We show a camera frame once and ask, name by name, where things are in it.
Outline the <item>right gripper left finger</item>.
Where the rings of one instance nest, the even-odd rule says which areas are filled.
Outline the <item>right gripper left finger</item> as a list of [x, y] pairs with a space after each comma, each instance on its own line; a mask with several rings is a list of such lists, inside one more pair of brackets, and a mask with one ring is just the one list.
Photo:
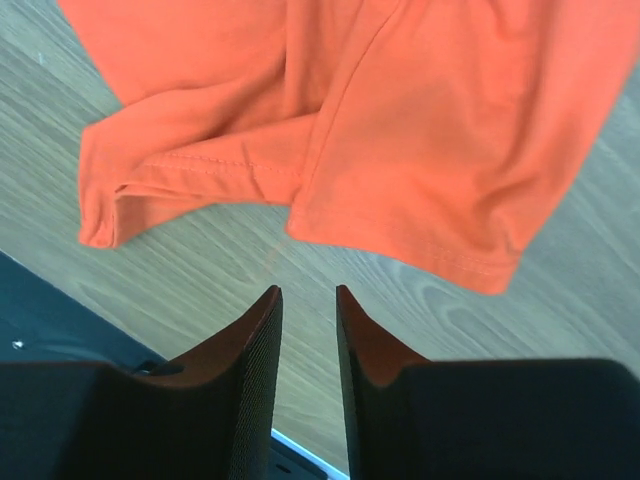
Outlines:
[[5, 479], [262, 479], [282, 334], [280, 288], [145, 374], [102, 362], [1, 367]]

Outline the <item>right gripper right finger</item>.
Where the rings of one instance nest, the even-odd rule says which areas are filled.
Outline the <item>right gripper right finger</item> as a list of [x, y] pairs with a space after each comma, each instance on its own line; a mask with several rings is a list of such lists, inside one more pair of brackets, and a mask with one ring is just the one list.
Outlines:
[[635, 479], [639, 381], [606, 359], [433, 361], [345, 286], [337, 341], [354, 479]]

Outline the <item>orange t shirt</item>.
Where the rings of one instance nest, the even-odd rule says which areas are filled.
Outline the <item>orange t shirt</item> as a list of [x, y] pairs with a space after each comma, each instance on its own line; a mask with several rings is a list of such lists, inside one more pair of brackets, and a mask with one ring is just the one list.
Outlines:
[[63, 1], [121, 109], [80, 241], [220, 203], [504, 292], [639, 56], [635, 1]]

